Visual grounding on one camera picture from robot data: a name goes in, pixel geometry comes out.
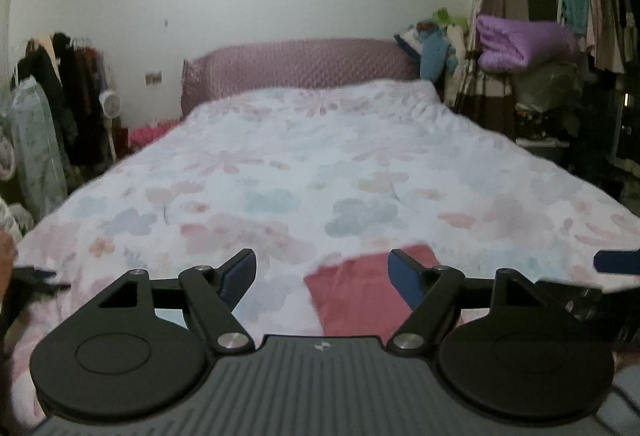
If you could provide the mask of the pink ribbed turtleneck top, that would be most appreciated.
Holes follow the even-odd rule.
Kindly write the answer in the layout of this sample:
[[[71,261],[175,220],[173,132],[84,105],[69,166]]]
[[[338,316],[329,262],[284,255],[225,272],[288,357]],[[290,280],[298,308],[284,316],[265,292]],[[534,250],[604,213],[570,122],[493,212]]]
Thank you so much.
[[[304,278],[322,334],[387,342],[411,312],[388,278],[386,253],[323,265]]]

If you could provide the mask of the hanging clothes in closet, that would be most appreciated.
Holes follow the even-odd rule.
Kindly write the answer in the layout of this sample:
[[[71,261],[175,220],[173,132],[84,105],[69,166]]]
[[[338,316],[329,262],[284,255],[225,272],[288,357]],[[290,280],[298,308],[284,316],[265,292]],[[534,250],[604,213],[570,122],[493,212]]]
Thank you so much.
[[[556,0],[556,20],[577,37],[593,66],[629,74],[639,61],[639,9],[633,0]]]

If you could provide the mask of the dark clothes on rack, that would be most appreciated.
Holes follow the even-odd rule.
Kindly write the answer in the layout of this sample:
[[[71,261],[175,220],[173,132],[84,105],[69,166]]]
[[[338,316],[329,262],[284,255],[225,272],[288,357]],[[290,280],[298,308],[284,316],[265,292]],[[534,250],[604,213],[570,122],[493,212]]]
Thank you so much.
[[[56,32],[27,41],[17,74],[42,87],[61,149],[67,187],[75,190],[107,167],[107,129],[100,95],[107,90],[102,54]]]

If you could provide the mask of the floral fleece bed blanket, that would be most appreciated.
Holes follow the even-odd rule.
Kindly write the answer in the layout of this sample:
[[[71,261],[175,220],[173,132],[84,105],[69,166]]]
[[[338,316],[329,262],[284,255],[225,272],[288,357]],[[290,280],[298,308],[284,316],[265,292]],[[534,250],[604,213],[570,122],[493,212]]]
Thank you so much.
[[[255,340],[317,335],[306,278],[395,248],[428,246],[474,277],[607,289],[593,255],[634,250],[639,221],[597,187],[451,112],[427,82],[268,88],[197,106],[160,140],[75,191],[21,240],[18,260],[68,290],[32,304],[9,358],[6,424],[43,418],[35,346],[131,269],[174,278],[243,248],[257,280],[236,308]]]

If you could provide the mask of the magenta cloth pile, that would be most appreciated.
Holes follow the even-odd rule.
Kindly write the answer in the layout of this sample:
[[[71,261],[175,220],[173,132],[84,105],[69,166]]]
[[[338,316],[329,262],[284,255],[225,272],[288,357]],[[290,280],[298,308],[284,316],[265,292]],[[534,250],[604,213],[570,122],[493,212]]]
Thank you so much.
[[[148,124],[135,128],[128,135],[129,148],[132,151],[143,149],[165,136],[176,126],[175,122],[160,122],[155,125]]]

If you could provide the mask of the white standing fan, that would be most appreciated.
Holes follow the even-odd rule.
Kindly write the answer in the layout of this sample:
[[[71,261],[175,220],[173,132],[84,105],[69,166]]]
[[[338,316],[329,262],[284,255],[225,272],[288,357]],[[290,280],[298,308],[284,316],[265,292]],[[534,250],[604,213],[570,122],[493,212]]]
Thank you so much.
[[[122,100],[120,100],[117,92],[107,89],[100,93],[100,104],[107,133],[108,148],[110,149],[113,162],[116,162],[117,153],[113,136],[113,124],[116,118],[119,118],[120,111],[122,110]]]

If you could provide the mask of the pink quilted headboard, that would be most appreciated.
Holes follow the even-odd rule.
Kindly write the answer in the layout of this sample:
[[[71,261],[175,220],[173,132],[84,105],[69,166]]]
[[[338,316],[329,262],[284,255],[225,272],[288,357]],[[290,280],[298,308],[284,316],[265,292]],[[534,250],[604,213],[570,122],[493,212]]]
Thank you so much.
[[[218,48],[182,68],[181,111],[269,87],[322,89],[410,81],[419,63],[391,40],[314,38]]]

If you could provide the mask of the blue plush toy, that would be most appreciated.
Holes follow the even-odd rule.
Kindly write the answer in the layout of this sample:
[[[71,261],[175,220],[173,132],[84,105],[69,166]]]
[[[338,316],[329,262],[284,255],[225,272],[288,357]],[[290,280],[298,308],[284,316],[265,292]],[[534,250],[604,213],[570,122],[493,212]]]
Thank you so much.
[[[435,83],[444,73],[454,74],[458,59],[445,31],[433,20],[419,22],[416,30],[422,46],[420,78]]]

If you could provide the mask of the purple folded quilt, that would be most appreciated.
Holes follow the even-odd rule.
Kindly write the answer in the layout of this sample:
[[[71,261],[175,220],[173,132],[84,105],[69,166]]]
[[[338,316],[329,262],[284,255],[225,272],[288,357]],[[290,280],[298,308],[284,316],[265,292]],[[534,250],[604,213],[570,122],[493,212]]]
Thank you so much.
[[[575,35],[553,21],[480,14],[476,32],[482,46],[478,65],[486,73],[522,73],[549,61],[576,62],[580,56]]]

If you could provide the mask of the wall socket plate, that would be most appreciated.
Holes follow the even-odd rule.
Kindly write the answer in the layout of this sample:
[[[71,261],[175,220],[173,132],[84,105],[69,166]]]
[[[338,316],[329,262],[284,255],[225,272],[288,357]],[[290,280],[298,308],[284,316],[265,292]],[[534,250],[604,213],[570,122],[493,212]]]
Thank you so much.
[[[163,81],[163,74],[160,72],[148,72],[144,76],[145,84],[157,85]]]

